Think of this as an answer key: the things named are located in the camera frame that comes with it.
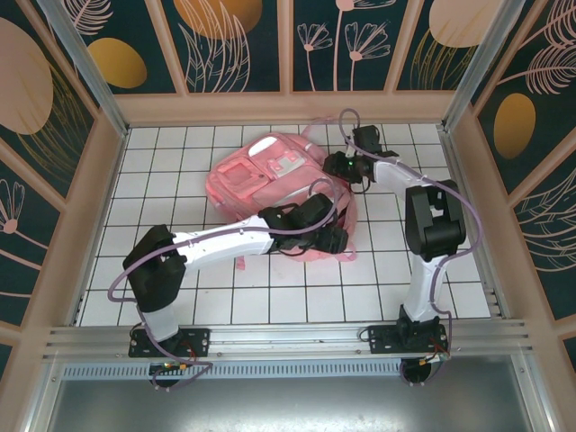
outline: grid floor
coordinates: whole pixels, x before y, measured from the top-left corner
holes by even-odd
[[[142,128],[130,132],[108,216],[77,319],[81,326],[127,326],[139,321],[133,304],[111,303],[106,290],[122,260],[156,224],[173,232],[221,225],[207,203],[204,182],[214,164],[269,131],[295,132],[299,125]],[[435,125],[380,125],[386,148],[437,179],[448,178]],[[344,150],[336,125],[317,126],[310,140],[330,153]],[[403,234],[403,205],[373,184],[356,195],[358,259],[307,264],[282,255],[247,256],[187,274],[175,301],[181,324],[261,324],[395,320],[409,285],[410,255]],[[132,296],[124,283],[125,296]],[[439,306],[458,319],[488,318],[474,258],[454,261]]]

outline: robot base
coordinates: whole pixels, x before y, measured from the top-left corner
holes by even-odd
[[[170,339],[160,342],[160,346],[177,357],[206,357],[210,347],[210,330],[208,328],[181,328]],[[133,330],[130,334],[128,357],[164,358],[166,356],[152,345],[146,330],[138,329]]]
[[[412,321],[403,306],[396,324],[370,326],[367,331],[372,354],[432,353],[435,343],[445,351],[448,349],[446,329],[439,317],[424,322]]]

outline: floral wallpaper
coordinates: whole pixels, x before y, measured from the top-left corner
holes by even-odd
[[[36,1],[33,2],[42,15]],[[143,0],[62,0],[61,3],[115,95],[176,91]]]
[[[406,2],[294,0],[293,90],[383,90]]]
[[[514,212],[552,314],[576,314],[576,151]]]
[[[0,321],[20,326],[59,212],[0,162]]]
[[[455,90],[501,0],[424,0],[398,90]]]
[[[280,91],[276,0],[163,0],[190,93]]]
[[[576,1],[551,0],[478,120],[511,193],[575,127]]]
[[[66,197],[94,118],[14,0],[0,5],[0,59],[0,139]]]

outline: floor tile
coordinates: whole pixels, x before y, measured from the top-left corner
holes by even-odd
[[[473,254],[460,256],[448,265],[450,282],[479,282],[480,276]]]
[[[406,300],[409,284],[379,285],[380,299],[382,301],[382,316],[384,320],[397,320],[400,315],[400,306]]]
[[[116,326],[120,316],[120,304],[108,300],[106,291],[91,291],[87,294],[86,307],[81,325]]]
[[[194,325],[230,324],[232,290],[198,290]]]
[[[252,144],[255,140],[270,133],[270,126],[244,126],[242,131],[242,145]]]
[[[365,197],[368,206],[370,221],[399,221],[398,204],[393,193],[367,195]]]
[[[304,286],[304,263],[288,256],[270,256],[270,286]]]
[[[152,171],[180,171],[183,151],[176,148],[162,148],[154,152],[152,160]]]
[[[416,146],[421,167],[446,167],[446,158],[440,145]]]
[[[364,195],[356,195],[356,208],[358,209],[358,220],[368,221],[368,214],[366,212],[366,197]]]
[[[216,126],[214,147],[240,147],[242,126]]]
[[[270,289],[270,322],[306,322],[305,288]]]
[[[412,135],[408,124],[383,124],[386,145],[412,144]]]
[[[106,227],[100,255],[102,257],[126,257],[134,248],[136,227]]]
[[[246,268],[244,270],[236,269],[234,272],[234,286],[268,286],[270,256],[244,256],[244,262]]]
[[[450,283],[458,318],[489,318],[481,283]]]
[[[178,177],[180,173],[150,173],[148,187],[146,188],[147,198],[160,198],[176,195]]]
[[[308,124],[301,124],[298,127],[299,133],[302,135]],[[325,124],[315,124],[310,126],[308,131],[308,139],[319,146],[328,145],[328,131]]]
[[[406,250],[402,224],[399,221],[371,222],[374,250]]]
[[[340,265],[335,258],[317,259],[306,263],[306,284],[340,285]]]
[[[211,158],[211,148],[185,148],[182,171],[209,171]]]
[[[213,126],[193,126],[186,132],[186,141],[184,146],[189,148],[206,147],[211,148],[214,140]]]
[[[234,281],[234,260],[204,266],[199,272],[199,288],[231,288]]]
[[[372,241],[370,240],[370,228],[368,222],[358,222],[356,224],[352,241],[354,241],[354,246],[358,252],[372,251]]]
[[[231,223],[234,220],[227,220],[224,215],[216,210],[211,202],[206,205],[206,224]]]
[[[339,286],[306,288],[308,322],[335,322],[344,319],[342,289]]]
[[[217,164],[219,164],[222,160],[230,156],[235,151],[238,151],[238,149],[230,147],[215,148],[212,152],[211,168],[216,167]]]
[[[297,124],[273,124],[272,132],[280,133],[295,133],[298,135],[298,125]]]
[[[268,289],[234,290],[232,324],[263,324],[268,322]]]
[[[140,198],[116,198],[112,200],[107,225],[138,225],[142,203]]]
[[[108,290],[112,282],[124,271],[123,260],[124,256],[100,256],[97,258],[90,290]],[[121,282],[119,289],[124,289],[125,285],[126,281]]]
[[[358,252],[356,260],[351,263],[341,263],[342,284],[371,285],[376,284],[374,258],[370,252]]]
[[[439,144],[437,126],[435,124],[411,124],[412,137],[415,144]]]
[[[387,146],[388,150],[396,152],[400,161],[409,167],[419,167],[418,157],[416,156],[416,149],[414,146]]]
[[[172,223],[172,210],[174,198],[147,198],[142,207],[140,223],[142,225],[170,225]]]
[[[122,162],[123,173],[147,173],[152,166],[154,150],[127,150]]]
[[[206,198],[176,198],[174,217],[175,225],[204,224]]]
[[[207,175],[203,171],[180,173],[176,196],[206,196]]]
[[[184,146],[186,128],[160,128],[157,149],[180,149]]]
[[[346,321],[381,320],[378,286],[345,286],[344,309]]]
[[[176,321],[182,326],[194,324],[194,305],[196,302],[196,290],[180,290],[174,303],[174,315]]]
[[[158,128],[137,128],[130,132],[128,149],[153,149],[156,146]]]
[[[114,198],[142,198],[148,177],[149,173],[120,174]]]
[[[406,252],[376,252],[378,284],[409,284],[410,266]]]

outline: white leaf drawing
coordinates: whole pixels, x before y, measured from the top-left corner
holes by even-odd
[[[498,84],[518,77],[526,77],[531,93],[559,95],[561,89],[569,86],[576,77],[576,45],[560,48],[550,45],[540,49],[527,71],[501,79]]]
[[[197,30],[180,25],[188,47],[185,78],[191,90],[223,93],[241,86],[238,91],[243,92],[250,78],[250,51],[242,23],[230,16],[223,3],[220,14],[207,0],[181,4],[187,21]]]
[[[95,36],[113,15],[111,0],[64,0],[64,6],[80,34]]]
[[[198,50],[196,33],[191,35],[181,24],[178,24],[188,47],[188,65],[186,66],[186,82],[194,92],[201,93],[206,88],[206,65],[202,53]]]
[[[572,45],[576,40],[576,0],[554,0],[546,18],[546,25],[526,38],[520,48],[526,46],[541,33],[544,33],[549,43],[558,48]]]
[[[576,267],[576,169],[557,186],[525,198],[517,218],[536,269]]]

